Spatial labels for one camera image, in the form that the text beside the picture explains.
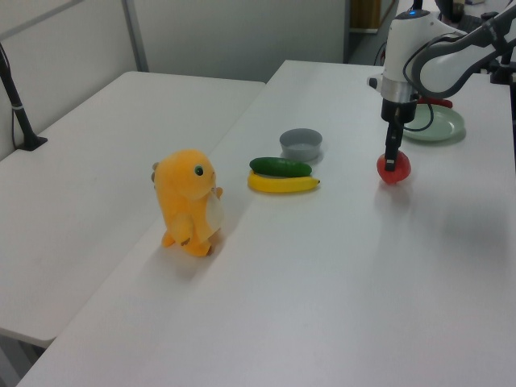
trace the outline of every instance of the red tomato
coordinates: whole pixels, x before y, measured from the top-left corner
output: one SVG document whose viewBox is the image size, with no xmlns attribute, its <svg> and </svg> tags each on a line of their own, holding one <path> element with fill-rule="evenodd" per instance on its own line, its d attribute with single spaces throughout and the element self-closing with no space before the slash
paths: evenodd
<svg viewBox="0 0 516 387">
<path fill-rule="evenodd" d="M 396 160 L 396 169 L 391 171 L 385 170 L 385 154 L 381 155 L 377 161 L 377 169 L 381 180 L 387 184 L 396 184 L 406 179 L 410 175 L 410 161 L 405 153 L 398 151 Z"/>
</svg>

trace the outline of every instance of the stuffed animal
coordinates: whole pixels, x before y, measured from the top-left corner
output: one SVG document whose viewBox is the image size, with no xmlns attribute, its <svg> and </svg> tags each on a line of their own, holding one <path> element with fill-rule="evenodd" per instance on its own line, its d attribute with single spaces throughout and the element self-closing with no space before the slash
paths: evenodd
<svg viewBox="0 0 516 387">
<path fill-rule="evenodd" d="M 173 153 L 152 166 L 156 189 L 167 231 L 164 247 L 178 242 L 193 256 L 213 252 L 208 240 L 221 226 L 223 189 L 215 185 L 215 171 L 208 157 L 195 149 Z"/>
</svg>

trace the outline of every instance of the green plate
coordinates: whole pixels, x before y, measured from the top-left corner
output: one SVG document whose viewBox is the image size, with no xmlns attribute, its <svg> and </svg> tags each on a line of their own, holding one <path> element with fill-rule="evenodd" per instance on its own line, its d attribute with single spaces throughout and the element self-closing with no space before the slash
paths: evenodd
<svg viewBox="0 0 516 387">
<path fill-rule="evenodd" d="M 434 109 L 434 122 L 424 131 L 407 131 L 403 135 L 410 139 L 421 141 L 444 141 L 452 137 L 464 135 L 464 119 L 462 116 L 447 107 L 432 105 Z M 428 105 L 418 105 L 414 121 L 406 123 L 405 126 L 411 129 L 424 127 L 430 121 L 430 110 Z"/>
</svg>

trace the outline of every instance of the cucumber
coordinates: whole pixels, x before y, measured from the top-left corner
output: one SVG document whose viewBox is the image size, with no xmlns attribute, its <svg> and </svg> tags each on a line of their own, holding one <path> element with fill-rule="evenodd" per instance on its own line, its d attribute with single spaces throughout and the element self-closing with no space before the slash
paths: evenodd
<svg viewBox="0 0 516 387">
<path fill-rule="evenodd" d="M 255 173 L 278 177 L 305 177 L 312 173 L 308 164 L 281 157 L 258 157 L 249 166 Z"/>
</svg>

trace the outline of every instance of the yellow banana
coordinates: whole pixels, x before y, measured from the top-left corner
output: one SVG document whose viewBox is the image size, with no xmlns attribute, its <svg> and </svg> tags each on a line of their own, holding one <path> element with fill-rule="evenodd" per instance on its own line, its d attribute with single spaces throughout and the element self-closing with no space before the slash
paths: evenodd
<svg viewBox="0 0 516 387">
<path fill-rule="evenodd" d="M 311 176 L 307 177 L 285 177 L 273 179 L 262 177 L 253 171 L 249 173 L 248 185 L 256 191 L 268 192 L 271 194 L 286 194 L 291 192 L 307 191 L 317 187 L 321 181 Z"/>
</svg>

